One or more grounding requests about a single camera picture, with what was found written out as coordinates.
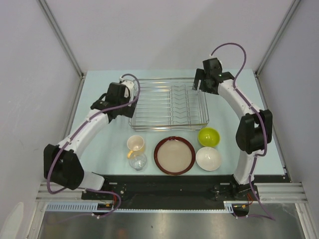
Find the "yellow-green bowl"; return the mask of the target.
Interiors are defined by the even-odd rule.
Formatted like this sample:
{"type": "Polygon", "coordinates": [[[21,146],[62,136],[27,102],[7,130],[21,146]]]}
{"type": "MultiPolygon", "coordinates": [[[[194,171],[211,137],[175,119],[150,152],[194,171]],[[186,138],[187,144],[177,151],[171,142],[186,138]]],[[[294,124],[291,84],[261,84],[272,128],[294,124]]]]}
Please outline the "yellow-green bowl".
{"type": "Polygon", "coordinates": [[[197,138],[202,146],[216,147],[220,143],[219,132],[211,127],[202,128],[197,138]]]}

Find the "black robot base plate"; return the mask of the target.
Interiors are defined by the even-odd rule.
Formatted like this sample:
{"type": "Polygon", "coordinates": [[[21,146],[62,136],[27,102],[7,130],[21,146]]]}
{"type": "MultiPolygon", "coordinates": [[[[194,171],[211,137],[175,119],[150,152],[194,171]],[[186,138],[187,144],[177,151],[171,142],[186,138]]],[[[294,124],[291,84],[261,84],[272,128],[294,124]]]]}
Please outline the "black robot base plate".
{"type": "Polygon", "coordinates": [[[247,201],[249,185],[236,186],[232,175],[106,175],[102,191],[117,193],[121,209],[212,210],[224,201],[247,201]]]}

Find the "white bowl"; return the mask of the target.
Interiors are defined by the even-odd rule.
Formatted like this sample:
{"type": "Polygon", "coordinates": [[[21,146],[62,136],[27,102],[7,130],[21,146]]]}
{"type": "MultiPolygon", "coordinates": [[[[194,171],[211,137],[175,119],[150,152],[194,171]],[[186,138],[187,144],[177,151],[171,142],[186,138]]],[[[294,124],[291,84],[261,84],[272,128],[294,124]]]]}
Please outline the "white bowl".
{"type": "Polygon", "coordinates": [[[199,149],[195,156],[196,163],[205,171],[215,171],[222,163],[221,154],[213,147],[199,149]]]}

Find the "clear glass cup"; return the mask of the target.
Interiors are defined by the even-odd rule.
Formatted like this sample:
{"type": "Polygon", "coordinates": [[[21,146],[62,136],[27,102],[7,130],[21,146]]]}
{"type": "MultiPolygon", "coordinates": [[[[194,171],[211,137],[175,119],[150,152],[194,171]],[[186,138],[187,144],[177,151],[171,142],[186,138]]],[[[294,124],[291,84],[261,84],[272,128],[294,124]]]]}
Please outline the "clear glass cup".
{"type": "Polygon", "coordinates": [[[147,157],[144,153],[133,153],[129,157],[129,165],[136,171],[141,171],[147,164],[147,157]]]}

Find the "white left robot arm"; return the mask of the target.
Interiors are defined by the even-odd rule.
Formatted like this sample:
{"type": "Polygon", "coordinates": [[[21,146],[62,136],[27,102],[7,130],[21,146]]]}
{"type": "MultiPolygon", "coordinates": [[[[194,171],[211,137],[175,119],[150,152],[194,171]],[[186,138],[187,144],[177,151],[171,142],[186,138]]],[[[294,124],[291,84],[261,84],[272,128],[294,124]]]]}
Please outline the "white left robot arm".
{"type": "Polygon", "coordinates": [[[89,189],[99,199],[109,196],[110,186],[104,177],[83,169],[80,156],[92,139],[117,116],[132,118],[138,94],[134,93],[135,83],[121,79],[111,83],[90,107],[82,124],[57,145],[48,144],[43,152],[44,178],[63,189],[89,189]]]}

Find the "yellow mug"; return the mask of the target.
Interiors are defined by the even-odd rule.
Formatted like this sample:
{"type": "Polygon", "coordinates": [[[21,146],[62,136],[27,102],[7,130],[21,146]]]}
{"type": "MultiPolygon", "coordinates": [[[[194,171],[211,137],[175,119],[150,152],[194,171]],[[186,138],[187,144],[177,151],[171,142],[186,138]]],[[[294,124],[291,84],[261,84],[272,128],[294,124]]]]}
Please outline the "yellow mug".
{"type": "Polygon", "coordinates": [[[133,135],[127,140],[127,147],[129,153],[127,158],[133,157],[135,154],[139,155],[145,151],[145,141],[140,135],[133,135]]]}

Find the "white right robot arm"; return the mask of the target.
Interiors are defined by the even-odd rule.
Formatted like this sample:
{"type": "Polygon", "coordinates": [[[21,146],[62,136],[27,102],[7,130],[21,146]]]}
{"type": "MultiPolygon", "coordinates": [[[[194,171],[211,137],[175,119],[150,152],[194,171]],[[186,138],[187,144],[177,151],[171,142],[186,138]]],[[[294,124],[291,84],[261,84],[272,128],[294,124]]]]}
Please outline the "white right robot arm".
{"type": "Polygon", "coordinates": [[[220,95],[239,118],[236,143],[240,149],[239,160],[226,194],[236,200],[254,192],[254,172],[258,157],[267,153],[272,140],[273,115],[270,110],[262,110],[247,98],[236,86],[230,72],[224,72],[217,58],[203,61],[203,68],[197,69],[194,90],[220,95]]]}

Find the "dark red rimmed plate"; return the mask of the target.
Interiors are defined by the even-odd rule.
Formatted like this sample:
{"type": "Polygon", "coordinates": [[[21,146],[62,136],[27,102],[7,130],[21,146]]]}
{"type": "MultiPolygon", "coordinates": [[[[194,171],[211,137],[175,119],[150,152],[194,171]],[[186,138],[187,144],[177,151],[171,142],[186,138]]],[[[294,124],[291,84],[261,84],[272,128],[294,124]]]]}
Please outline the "dark red rimmed plate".
{"type": "Polygon", "coordinates": [[[161,172],[171,176],[181,175],[193,167],[195,150],[185,138],[169,136],[156,145],[154,161],[161,172]]]}

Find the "metal wire dish rack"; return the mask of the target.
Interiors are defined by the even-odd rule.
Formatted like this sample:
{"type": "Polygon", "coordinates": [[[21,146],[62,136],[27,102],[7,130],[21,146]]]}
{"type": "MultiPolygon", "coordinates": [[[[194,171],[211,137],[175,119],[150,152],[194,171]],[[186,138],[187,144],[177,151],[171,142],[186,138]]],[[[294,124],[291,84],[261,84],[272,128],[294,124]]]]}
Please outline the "metal wire dish rack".
{"type": "Polygon", "coordinates": [[[135,131],[200,130],[209,123],[204,92],[193,78],[140,79],[140,95],[129,125],[135,131]]]}

